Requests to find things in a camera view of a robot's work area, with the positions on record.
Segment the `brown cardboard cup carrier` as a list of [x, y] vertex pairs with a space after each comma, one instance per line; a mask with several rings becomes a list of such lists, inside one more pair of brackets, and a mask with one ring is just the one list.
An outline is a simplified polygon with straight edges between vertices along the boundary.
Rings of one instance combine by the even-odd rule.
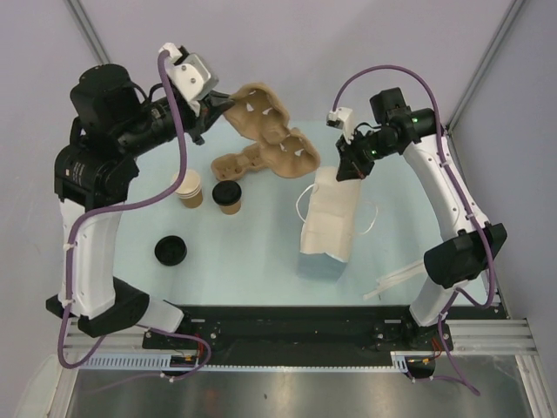
[[273, 173], [296, 179], [319, 168], [319, 152], [300, 129], [289, 126], [288, 110], [268, 85], [245, 84], [231, 100], [234, 106], [225, 119], [241, 137], [258, 145], [264, 165]]

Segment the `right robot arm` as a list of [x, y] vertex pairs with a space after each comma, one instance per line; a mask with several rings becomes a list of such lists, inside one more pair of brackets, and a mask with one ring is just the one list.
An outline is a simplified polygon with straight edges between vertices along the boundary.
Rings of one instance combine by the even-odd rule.
[[403, 342], [421, 349], [432, 340], [431, 326], [445, 316], [447, 303], [493, 264], [507, 231], [502, 224], [492, 224], [473, 202], [453, 167], [446, 138], [438, 134], [433, 109], [412, 110], [399, 88], [381, 91], [370, 105], [378, 127], [366, 133], [359, 131], [349, 108], [335, 108], [327, 115], [327, 124], [342, 131], [336, 143], [336, 179], [365, 179], [376, 161], [395, 153], [417, 175], [442, 238], [424, 254], [427, 279], [409, 307], [413, 320], [401, 328]]

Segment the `stack of paper cups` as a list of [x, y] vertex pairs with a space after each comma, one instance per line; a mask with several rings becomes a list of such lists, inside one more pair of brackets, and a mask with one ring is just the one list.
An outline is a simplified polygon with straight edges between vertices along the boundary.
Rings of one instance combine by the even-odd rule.
[[185, 207], [199, 207], [203, 203], [201, 176], [195, 170], [188, 169], [176, 194]]

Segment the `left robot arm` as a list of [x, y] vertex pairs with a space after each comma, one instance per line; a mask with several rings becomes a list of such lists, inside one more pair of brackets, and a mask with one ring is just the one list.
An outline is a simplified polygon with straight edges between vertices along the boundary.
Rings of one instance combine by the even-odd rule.
[[167, 98], [152, 101], [140, 92], [118, 64], [90, 68], [70, 92], [77, 117], [55, 160], [54, 190], [72, 273], [46, 308], [57, 317], [68, 311], [92, 338], [142, 326], [162, 330], [166, 342], [181, 348], [192, 337], [184, 312], [113, 275], [121, 214], [105, 208], [127, 200], [137, 158], [177, 135]]

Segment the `black plastic cup lid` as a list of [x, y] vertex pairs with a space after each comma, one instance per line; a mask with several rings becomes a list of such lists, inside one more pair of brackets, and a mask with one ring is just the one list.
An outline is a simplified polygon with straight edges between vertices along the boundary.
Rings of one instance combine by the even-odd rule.
[[211, 195], [217, 205], [232, 206], [241, 200], [242, 188], [233, 180], [220, 181], [213, 187]]

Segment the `light blue paper bag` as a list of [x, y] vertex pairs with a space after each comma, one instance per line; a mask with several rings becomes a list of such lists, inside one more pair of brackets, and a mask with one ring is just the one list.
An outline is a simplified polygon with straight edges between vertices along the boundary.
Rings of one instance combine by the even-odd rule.
[[357, 231], [362, 180], [338, 182], [336, 175], [335, 167], [321, 166], [305, 189], [310, 197], [306, 214], [299, 215], [303, 225], [297, 274], [306, 280], [340, 279], [350, 261], [354, 238], [369, 233], [379, 215], [379, 208], [371, 204], [372, 221], [364, 231]]

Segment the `brown paper coffee cup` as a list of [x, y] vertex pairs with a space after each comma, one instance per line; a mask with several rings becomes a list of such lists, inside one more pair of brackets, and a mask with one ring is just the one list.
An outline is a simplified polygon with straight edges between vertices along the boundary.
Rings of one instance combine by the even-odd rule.
[[219, 205], [218, 207], [222, 213], [226, 215], [234, 215], [238, 213], [239, 210], [241, 209], [241, 201], [238, 200], [231, 205]]

